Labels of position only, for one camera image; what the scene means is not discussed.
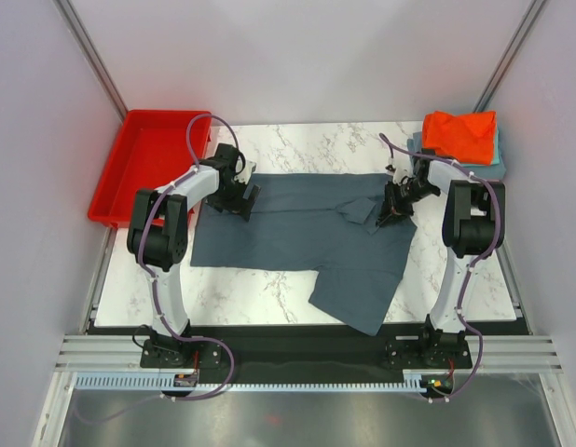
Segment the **dark blue-grey t-shirt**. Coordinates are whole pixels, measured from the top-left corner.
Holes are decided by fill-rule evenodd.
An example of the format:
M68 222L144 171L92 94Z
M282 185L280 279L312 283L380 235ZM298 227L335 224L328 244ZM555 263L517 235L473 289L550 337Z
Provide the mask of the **dark blue-grey t-shirt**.
M378 227L385 174L256 174L244 221L204 206L190 263L315 271L309 303L367 335L378 333L403 279L417 231L410 219Z

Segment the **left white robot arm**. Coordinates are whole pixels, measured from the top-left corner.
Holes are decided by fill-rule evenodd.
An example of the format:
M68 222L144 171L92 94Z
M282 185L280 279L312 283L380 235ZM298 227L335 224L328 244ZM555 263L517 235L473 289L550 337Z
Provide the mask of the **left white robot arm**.
M162 356L184 366L194 356L194 344L184 338L189 325L180 279L180 264L188 248L189 212L205 203L218 212L250 219L260 187L251 182L256 163L238 147L217 145L213 156L199 159L180 177L156 189L137 191L127 235L127 249L143 269L153 308L152 328L168 335Z

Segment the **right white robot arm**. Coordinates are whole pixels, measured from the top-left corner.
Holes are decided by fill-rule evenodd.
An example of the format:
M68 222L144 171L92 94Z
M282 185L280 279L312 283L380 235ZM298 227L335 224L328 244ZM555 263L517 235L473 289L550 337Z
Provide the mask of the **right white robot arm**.
M447 249L446 271L435 305L428 315L427 337L417 342L418 359L438 366L450 355L439 334L468 329L463 305L472 294L482 262L504 240L505 185L476 176L453 160L426 157L416 162L414 175L400 183L389 181L377 226L396 224L414 214L414 204L427 196L446 195L442 240Z

